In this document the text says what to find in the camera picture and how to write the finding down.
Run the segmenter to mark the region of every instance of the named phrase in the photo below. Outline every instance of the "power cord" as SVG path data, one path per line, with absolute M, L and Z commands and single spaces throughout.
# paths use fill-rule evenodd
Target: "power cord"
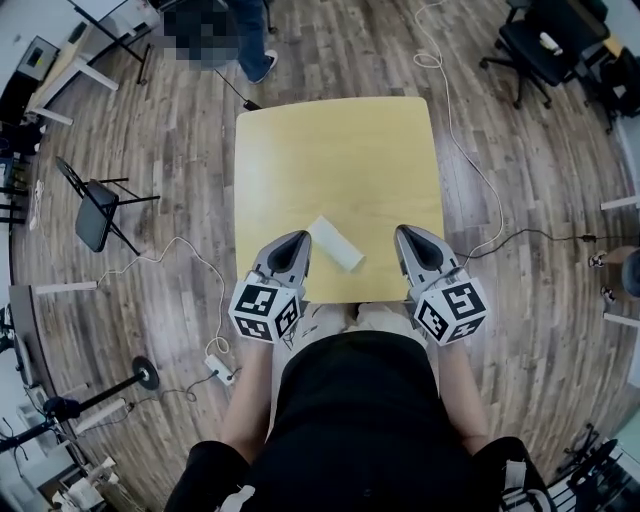
M 194 256 L 198 260 L 200 260 L 202 263 L 204 263 L 207 267 L 209 267 L 211 270 L 213 270 L 215 272 L 215 274 L 218 276 L 218 279 L 220 280 L 221 290 L 220 290 L 220 302 L 218 303 L 218 328 L 216 329 L 216 335 L 213 337 L 213 339 L 211 341 L 209 341 L 209 343 L 207 343 L 207 346 L 205 348 L 205 353 L 207 353 L 207 351 L 208 351 L 209 347 L 211 346 L 211 344 L 215 343 L 221 354 L 227 354 L 227 353 L 229 353 L 229 349 L 230 349 L 229 342 L 227 341 L 227 339 L 225 337 L 220 336 L 220 329 L 222 328 L 222 303 L 224 301 L 224 290 L 225 290 L 224 278 L 222 277 L 222 274 L 220 272 L 218 272 L 218 269 L 216 267 L 214 267 L 211 263 L 205 261 L 202 258 L 202 256 L 200 256 L 200 254 L 198 254 L 198 251 L 196 251 L 195 247 L 193 245 L 191 245 L 190 242 L 188 242 L 187 240 L 182 238 L 181 236 L 174 237 L 167 244 L 167 246 L 165 247 L 164 251 L 162 251 L 162 255 L 157 260 L 154 260 L 152 258 L 147 258 L 146 256 L 138 256 L 131 263 L 129 263 L 126 267 L 124 267 L 122 270 L 107 270 L 102 275 L 102 277 L 98 280 L 98 287 L 100 286 L 100 284 L 102 283 L 102 281 L 104 280 L 105 277 L 107 277 L 110 274 L 116 274 L 116 275 L 124 274 L 138 260 L 148 261 L 149 263 L 160 263 L 162 261 L 162 259 L 164 258 L 165 254 L 167 254 L 167 251 L 169 250 L 169 247 L 171 247 L 173 245 L 173 243 L 176 242 L 177 240 L 180 240 L 181 242 L 184 242 L 185 244 L 187 244 L 187 246 L 193 252 Z
M 472 256 L 473 256 L 474 252 L 476 252 L 478 249 L 480 249 L 480 248 L 482 248 L 482 247 L 484 247 L 486 245 L 489 245 L 490 243 L 496 241 L 500 237 L 500 235 L 502 234 L 502 231 L 504 229 L 504 212 L 502 211 L 502 202 L 500 201 L 500 196 L 498 195 L 498 192 L 496 191 L 494 186 L 491 184 L 491 182 L 487 179 L 487 177 L 484 175 L 484 173 L 480 170 L 480 168 L 473 162 L 473 160 L 471 160 L 469 155 L 467 155 L 465 150 L 462 149 L 462 146 L 460 145 L 460 143 L 456 139 L 455 134 L 453 133 L 453 119 L 452 119 L 452 115 L 451 115 L 451 96 L 449 94 L 449 80 L 447 79 L 447 75 L 444 72 L 444 67 L 443 67 L 444 58 L 442 56 L 442 52 L 440 51 L 440 47 L 438 46 L 438 44 L 435 42 L 433 37 L 431 37 L 431 34 L 429 34 L 429 32 L 427 32 L 426 29 L 422 26 L 422 23 L 420 23 L 420 19 L 419 19 L 420 14 L 422 14 L 424 11 L 426 11 L 427 9 L 429 9 L 431 7 L 437 7 L 439 5 L 444 4 L 446 1 L 447 0 L 441 0 L 440 2 L 436 2 L 434 4 L 426 4 L 426 5 L 422 6 L 420 9 L 418 9 L 416 11 L 416 13 L 414 14 L 413 19 L 415 20 L 416 25 L 418 26 L 420 31 L 425 36 L 427 36 L 427 38 L 429 39 L 431 44 L 435 47 L 437 54 L 435 56 L 433 56 L 433 55 L 431 55 L 429 53 L 417 53 L 416 55 L 413 56 L 413 62 L 417 66 L 420 66 L 421 68 L 439 69 L 440 72 L 442 73 L 442 77 L 444 78 L 445 91 L 447 93 L 447 111 L 448 111 L 448 114 L 449 114 L 449 132 L 451 134 L 451 139 L 453 140 L 453 143 L 457 146 L 457 148 L 460 150 L 460 152 L 463 154 L 463 156 L 467 159 L 467 161 L 475 169 L 475 171 L 480 175 L 480 177 L 484 180 L 484 182 L 489 186 L 489 188 L 491 189 L 491 192 L 493 192 L 493 195 L 496 196 L 496 200 L 498 201 L 498 210 L 500 211 L 500 229 L 498 230 L 498 233 L 491 240 L 489 240 L 487 242 L 484 242 L 484 243 L 478 245 L 477 247 L 474 247 L 471 250 L 471 252 L 467 256 L 467 260 L 464 262 L 464 265 L 462 265 L 462 267 L 464 268 L 469 263 L 469 260 L 473 259 Z M 425 64 L 424 63 L 425 59 L 427 60 L 427 62 L 429 62 L 429 61 L 433 62 L 433 64 Z
M 554 236 L 551 236 L 549 233 L 545 233 L 541 229 L 524 228 L 524 229 L 521 229 L 520 231 L 516 231 L 512 235 L 510 235 L 507 238 L 505 238 L 502 241 L 502 243 L 500 245 L 498 245 L 497 247 L 495 247 L 494 249 L 491 249 L 490 251 L 484 252 L 482 254 L 478 254 L 477 256 L 473 256 L 471 253 L 470 254 L 463 254 L 463 253 L 456 252 L 455 254 L 456 254 L 456 256 L 460 256 L 462 258 L 467 258 L 467 261 L 469 261 L 469 260 L 479 260 L 481 258 L 484 258 L 485 256 L 489 256 L 490 254 L 493 254 L 493 253 L 499 251 L 512 238 L 515 238 L 516 236 L 521 235 L 522 233 L 527 233 L 527 232 L 528 233 L 538 233 L 538 234 L 544 236 L 547 240 L 550 240 L 551 242 L 567 242 L 569 240 L 582 240 L 585 243 L 596 243 L 598 240 L 616 240 L 617 239 L 617 240 L 638 240 L 638 243 L 640 244 L 640 235 L 635 235 L 635 236 L 618 236 L 618 235 L 614 235 L 614 236 L 580 235 L 580 236 L 578 236 L 578 235 L 574 235 L 574 236 L 565 236 L 565 237 L 554 237 Z

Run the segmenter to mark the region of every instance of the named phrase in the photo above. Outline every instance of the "power strip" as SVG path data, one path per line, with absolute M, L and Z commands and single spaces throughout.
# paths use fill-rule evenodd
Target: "power strip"
M 236 381 L 235 375 L 213 354 L 209 354 L 204 362 L 225 386 L 231 386 Z

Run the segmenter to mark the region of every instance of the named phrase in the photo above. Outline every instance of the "person's arm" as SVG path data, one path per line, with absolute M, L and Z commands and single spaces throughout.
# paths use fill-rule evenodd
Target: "person's arm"
M 251 464 L 264 446 L 269 429 L 273 345 L 262 341 L 246 343 L 254 345 L 231 397 L 220 441 Z
M 438 347 L 440 396 L 462 444 L 474 455 L 489 442 L 489 424 L 464 343 Z

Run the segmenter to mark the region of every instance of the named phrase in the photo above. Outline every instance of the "white cable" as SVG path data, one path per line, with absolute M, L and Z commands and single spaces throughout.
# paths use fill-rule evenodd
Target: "white cable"
M 429 39 L 431 44 L 435 47 L 435 49 L 436 49 L 436 51 L 438 53 L 437 53 L 437 55 L 435 57 L 433 55 L 429 54 L 429 53 L 417 53 L 416 55 L 413 56 L 413 62 L 417 66 L 420 66 L 421 68 L 439 69 L 440 72 L 442 73 L 442 77 L 444 78 L 444 87 L 445 87 L 445 91 L 447 93 L 447 109 L 448 109 L 448 113 L 449 113 L 449 132 L 451 133 L 451 139 L 453 140 L 453 143 L 458 147 L 460 152 L 467 159 L 467 161 L 475 169 L 475 171 L 482 177 L 482 179 L 485 181 L 485 183 L 489 186 L 489 188 L 493 192 L 493 195 L 496 196 L 496 200 L 498 201 L 498 209 L 500 210 L 500 229 L 498 230 L 498 234 L 496 236 L 494 236 L 488 242 L 484 242 L 484 243 L 478 245 L 477 247 L 473 248 L 473 250 L 467 255 L 467 261 L 465 261 L 464 265 L 462 265 L 463 267 L 466 267 L 474 252 L 476 252 L 478 249 L 484 247 L 485 245 L 489 245 L 490 243 L 495 242 L 500 237 L 500 235 L 502 234 L 502 231 L 504 229 L 504 213 L 502 211 L 502 202 L 500 201 L 500 196 L 498 195 L 498 192 L 496 191 L 494 186 L 491 184 L 491 182 L 487 179 L 487 177 L 484 175 L 484 173 L 480 170 L 480 168 L 473 162 L 473 160 L 471 160 L 471 158 L 469 158 L 469 155 L 467 155 L 465 150 L 462 149 L 462 146 L 460 146 L 460 144 L 458 143 L 458 140 L 456 139 L 456 136 L 453 133 L 453 120 L 452 120 L 452 116 L 451 116 L 451 97 L 449 95 L 449 80 L 447 79 L 447 75 L 444 72 L 444 67 L 443 67 L 444 58 L 442 57 L 442 52 L 440 51 L 440 47 L 435 42 L 433 37 L 431 37 L 431 34 L 429 34 L 429 32 L 427 32 L 425 30 L 425 28 L 422 26 L 422 23 L 420 23 L 420 20 L 418 19 L 418 16 L 423 11 L 426 11 L 430 7 L 436 7 L 438 5 L 442 5 L 446 1 L 447 0 L 441 0 L 440 2 L 436 2 L 435 4 L 426 4 L 426 5 L 422 6 L 420 9 L 418 9 L 416 11 L 416 13 L 414 14 L 413 19 L 415 20 L 416 25 L 418 25 L 418 28 L 420 29 L 420 31 L 425 36 L 427 36 L 427 38 Z M 433 62 L 433 64 L 424 64 L 424 59 L 426 59 L 427 62 L 428 61 Z
M 134 259 L 131 263 L 129 263 L 122 270 L 107 270 L 102 275 L 100 280 L 98 281 L 98 286 L 100 286 L 100 283 L 102 283 L 103 279 L 105 277 L 107 277 L 108 275 L 110 275 L 110 274 L 117 274 L 117 275 L 124 274 L 138 260 L 148 261 L 149 263 L 160 263 L 162 261 L 162 258 L 164 258 L 164 255 L 167 254 L 167 251 L 169 250 L 169 247 L 171 247 L 171 245 L 176 240 L 180 240 L 181 242 L 184 242 L 185 244 L 187 244 L 189 246 L 189 248 L 193 251 L 193 254 L 195 255 L 195 257 L 198 258 L 202 263 L 204 263 L 211 270 L 213 270 L 216 273 L 216 275 L 218 276 L 218 279 L 220 280 L 220 283 L 221 283 L 222 286 L 221 286 L 221 290 L 220 290 L 220 302 L 218 303 L 218 328 L 216 329 L 215 337 L 209 343 L 207 343 L 207 346 L 204 349 L 204 353 L 205 353 L 205 357 L 207 357 L 209 355 L 209 352 L 208 352 L 209 347 L 211 346 L 212 343 L 215 342 L 217 347 L 218 347 L 218 350 L 220 351 L 220 353 L 227 354 L 229 352 L 229 348 L 230 348 L 229 347 L 229 342 L 227 341 L 226 338 L 224 338 L 223 336 L 220 336 L 220 329 L 222 328 L 222 303 L 224 301 L 224 287 L 225 287 L 224 279 L 222 278 L 222 274 L 220 274 L 220 272 L 218 272 L 218 269 L 216 267 L 214 267 L 211 263 L 203 260 L 202 257 L 198 254 L 198 251 L 196 251 L 195 247 L 193 245 L 191 245 L 187 240 L 182 238 L 181 236 L 174 237 L 171 240 L 171 242 L 169 242 L 167 244 L 167 247 L 165 247 L 164 251 L 162 251 L 162 255 L 157 260 L 154 260 L 152 258 L 147 258 L 146 256 L 138 256 L 136 259 Z
M 44 192 L 44 182 L 38 180 L 34 189 L 34 200 L 31 203 L 31 221 L 29 221 L 29 231 L 33 231 L 40 225 L 40 205 L 42 204 L 42 193 Z

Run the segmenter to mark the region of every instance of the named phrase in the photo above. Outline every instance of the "yellow table top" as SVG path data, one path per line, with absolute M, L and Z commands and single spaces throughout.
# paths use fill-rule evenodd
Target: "yellow table top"
M 299 103 L 238 117 L 235 151 L 238 277 L 277 237 L 324 215 L 365 259 L 348 273 L 315 245 L 306 300 L 406 298 L 394 231 L 399 224 L 443 237 L 433 134 L 421 98 Z

